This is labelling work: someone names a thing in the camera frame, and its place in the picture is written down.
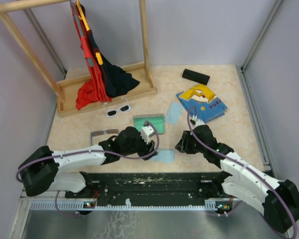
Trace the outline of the grey glasses case green lining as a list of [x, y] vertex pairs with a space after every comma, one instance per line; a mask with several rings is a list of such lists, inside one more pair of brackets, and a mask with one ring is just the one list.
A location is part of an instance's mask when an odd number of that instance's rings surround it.
[[138, 131], [141, 131], [145, 121], [149, 121], [156, 128], [158, 134], [165, 134], [164, 114], [133, 116], [134, 127]]

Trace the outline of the grey blue sunglasses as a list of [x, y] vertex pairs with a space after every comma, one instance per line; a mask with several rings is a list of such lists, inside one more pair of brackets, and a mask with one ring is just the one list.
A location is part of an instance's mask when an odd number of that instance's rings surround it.
[[93, 145], [93, 138], [104, 134], [119, 134], [118, 129], [97, 130], [90, 133], [90, 145]]

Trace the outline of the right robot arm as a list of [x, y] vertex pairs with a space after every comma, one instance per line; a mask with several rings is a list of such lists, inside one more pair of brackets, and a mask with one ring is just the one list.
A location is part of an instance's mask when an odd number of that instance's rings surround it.
[[185, 130], [175, 149], [201, 153], [216, 165], [223, 178], [212, 186], [218, 197], [227, 194], [256, 209], [275, 231], [284, 234], [299, 220], [299, 191], [290, 180], [278, 180], [243, 160], [231, 147], [220, 143], [207, 125]]

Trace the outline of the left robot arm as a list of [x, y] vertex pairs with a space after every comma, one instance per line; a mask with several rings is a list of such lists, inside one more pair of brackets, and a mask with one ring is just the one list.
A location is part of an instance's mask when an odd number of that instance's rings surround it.
[[15, 177], [29, 197], [47, 191], [68, 191], [87, 198], [93, 194], [94, 186], [87, 173], [76, 169], [102, 166], [122, 158], [148, 160], [157, 155], [159, 146], [152, 136], [158, 136], [158, 132], [147, 124], [141, 130], [129, 126], [118, 135], [82, 149], [53, 151], [42, 146], [18, 167]]

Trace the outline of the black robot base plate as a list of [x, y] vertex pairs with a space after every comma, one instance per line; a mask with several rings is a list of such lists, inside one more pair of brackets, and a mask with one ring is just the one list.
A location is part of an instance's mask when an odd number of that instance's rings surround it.
[[225, 172], [187, 173], [90, 173], [88, 185], [67, 199], [92, 199], [97, 206], [173, 207], [204, 206], [206, 200], [229, 201], [221, 183]]

